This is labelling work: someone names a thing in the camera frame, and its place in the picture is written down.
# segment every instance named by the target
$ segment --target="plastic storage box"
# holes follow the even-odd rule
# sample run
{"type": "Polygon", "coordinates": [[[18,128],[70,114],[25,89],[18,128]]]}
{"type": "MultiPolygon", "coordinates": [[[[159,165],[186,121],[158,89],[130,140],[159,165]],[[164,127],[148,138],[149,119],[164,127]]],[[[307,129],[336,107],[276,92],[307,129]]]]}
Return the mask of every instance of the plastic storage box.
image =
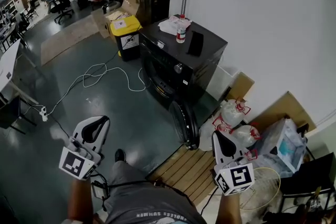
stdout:
{"type": "Polygon", "coordinates": [[[268,127],[255,144],[257,167],[270,167],[281,178],[290,177],[299,170],[306,152],[307,139],[296,131],[293,120],[282,119],[268,127]]]}
{"type": "Polygon", "coordinates": [[[112,21],[110,28],[124,61],[140,57],[138,31],[142,27],[134,15],[112,21]]]}

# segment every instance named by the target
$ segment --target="washing machine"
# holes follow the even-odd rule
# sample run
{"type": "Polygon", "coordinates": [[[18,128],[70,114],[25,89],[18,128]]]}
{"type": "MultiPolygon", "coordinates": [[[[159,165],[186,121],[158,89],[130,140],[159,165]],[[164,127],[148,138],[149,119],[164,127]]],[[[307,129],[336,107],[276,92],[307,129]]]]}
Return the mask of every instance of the washing machine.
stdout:
{"type": "Polygon", "coordinates": [[[178,43],[175,36],[160,31],[159,23],[139,31],[145,83],[147,90],[169,110],[180,141],[188,149],[195,150],[199,146],[199,128],[203,124],[197,120],[200,118],[197,114],[204,114],[200,98],[227,42],[192,22],[186,31],[185,42],[178,43]]]}

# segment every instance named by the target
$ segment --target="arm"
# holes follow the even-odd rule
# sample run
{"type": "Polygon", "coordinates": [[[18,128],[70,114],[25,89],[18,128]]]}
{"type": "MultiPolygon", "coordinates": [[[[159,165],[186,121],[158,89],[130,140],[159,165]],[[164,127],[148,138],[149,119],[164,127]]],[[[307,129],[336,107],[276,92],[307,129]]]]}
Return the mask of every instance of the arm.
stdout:
{"type": "Polygon", "coordinates": [[[239,194],[224,196],[220,199],[216,224],[242,224],[239,209],[239,194]]]}
{"type": "Polygon", "coordinates": [[[90,179],[86,181],[74,179],[68,206],[68,219],[92,223],[93,206],[91,199],[90,179]]]}

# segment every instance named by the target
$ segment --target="white desk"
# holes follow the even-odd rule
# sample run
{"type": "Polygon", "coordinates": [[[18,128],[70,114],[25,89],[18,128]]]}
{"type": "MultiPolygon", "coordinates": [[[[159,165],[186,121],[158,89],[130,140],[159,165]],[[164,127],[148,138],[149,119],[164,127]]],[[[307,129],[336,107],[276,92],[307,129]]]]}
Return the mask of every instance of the white desk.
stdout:
{"type": "MultiPolygon", "coordinates": [[[[38,102],[34,98],[30,97],[27,93],[25,93],[17,85],[15,85],[14,82],[12,82],[19,45],[20,45],[20,39],[14,42],[14,44],[12,44],[6,50],[6,52],[2,55],[0,59],[0,92],[2,92],[2,90],[7,86],[7,84],[9,84],[10,86],[13,87],[14,90],[16,90],[23,97],[31,100],[31,102],[35,104],[38,104],[38,102]]],[[[22,55],[29,61],[29,63],[33,67],[36,67],[24,52],[22,52],[22,55]]]]}

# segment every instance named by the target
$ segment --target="wooden pallet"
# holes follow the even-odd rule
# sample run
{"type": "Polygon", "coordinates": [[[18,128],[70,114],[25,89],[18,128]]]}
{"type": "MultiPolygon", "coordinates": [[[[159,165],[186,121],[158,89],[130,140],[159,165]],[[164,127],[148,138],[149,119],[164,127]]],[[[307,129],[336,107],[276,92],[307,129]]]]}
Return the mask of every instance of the wooden pallet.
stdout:
{"type": "Polygon", "coordinates": [[[215,187],[210,171],[214,166],[211,151],[189,151],[181,146],[149,176],[149,180],[160,178],[187,194],[197,206],[215,187]]]}

